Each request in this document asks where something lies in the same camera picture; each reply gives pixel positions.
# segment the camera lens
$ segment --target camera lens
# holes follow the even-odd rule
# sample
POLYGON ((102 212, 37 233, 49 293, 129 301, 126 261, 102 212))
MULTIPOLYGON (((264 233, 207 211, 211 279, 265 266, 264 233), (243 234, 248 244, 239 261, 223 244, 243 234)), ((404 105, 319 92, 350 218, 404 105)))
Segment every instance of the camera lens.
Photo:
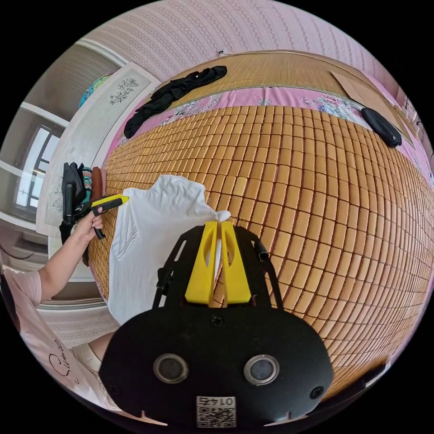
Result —
POLYGON ((244 366, 244 377, 255 386, 270 384, 279 374, 279 363, 269 355, 252 357, 244 366))
POLYGON ((187 378, 188 371, 185 360, 176 354, 163 354, 154 362, 154 374, 165 383, 180 383, 187 378))

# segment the pink shirt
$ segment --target pink shirt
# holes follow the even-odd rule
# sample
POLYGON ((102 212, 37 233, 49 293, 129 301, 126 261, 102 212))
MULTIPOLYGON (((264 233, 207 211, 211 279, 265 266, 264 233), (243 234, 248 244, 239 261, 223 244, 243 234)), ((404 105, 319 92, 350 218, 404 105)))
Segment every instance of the pink shirt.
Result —
POLYGON ((100 380, 82 365, 51 331, 36 309, 42 287, 38 271, 14 273, 4 270, 21 326, 21 337, 36 360, 58 382, 77 395, 111 410, 100 380))

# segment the qr code label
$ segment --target qr code label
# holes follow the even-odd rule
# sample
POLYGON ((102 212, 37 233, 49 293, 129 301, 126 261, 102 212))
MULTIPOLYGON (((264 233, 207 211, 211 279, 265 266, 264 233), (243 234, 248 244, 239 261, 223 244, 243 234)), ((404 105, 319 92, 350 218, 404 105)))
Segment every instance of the qr code label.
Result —
POLYGON ((198 428, 235 428, 234 396, 198 396, 196 398, 198 428))

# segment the human hand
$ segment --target human hand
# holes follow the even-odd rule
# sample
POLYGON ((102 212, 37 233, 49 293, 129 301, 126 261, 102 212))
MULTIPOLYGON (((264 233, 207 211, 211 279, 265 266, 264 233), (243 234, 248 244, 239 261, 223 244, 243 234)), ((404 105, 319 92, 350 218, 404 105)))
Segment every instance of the human hand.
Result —
MULTIPOLYGON (((101 213, 103 211, 102 207, 98 208, 98 212, 101 213)), ((95 234, 95 229, 103 228, 103 217, 101 214, 95 216, 93 211, 91 211, 86 217, 83 217, 77 224, 75 228, 74 234, 78 236, 80 239, 83 239, 87 243, 89 243, 95 234)))

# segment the clothes pile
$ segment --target clothes pile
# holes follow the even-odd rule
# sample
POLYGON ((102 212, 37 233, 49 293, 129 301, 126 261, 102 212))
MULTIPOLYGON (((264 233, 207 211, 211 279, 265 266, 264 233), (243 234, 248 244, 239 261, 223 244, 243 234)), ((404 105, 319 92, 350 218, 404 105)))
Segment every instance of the clothes pile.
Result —
POLYGON ((206 86, 224 77, 226 73, 227 68, 225 66, 214 66, 201 72, 192 72, 183 78, 171 80, 156 90, 152 94, 151 100, 138 108, 133 117, 127 121, 123 131, 125 137, 130 139, 151 116, 163 113, 173 102, 181 99, 193 89, 206 86))

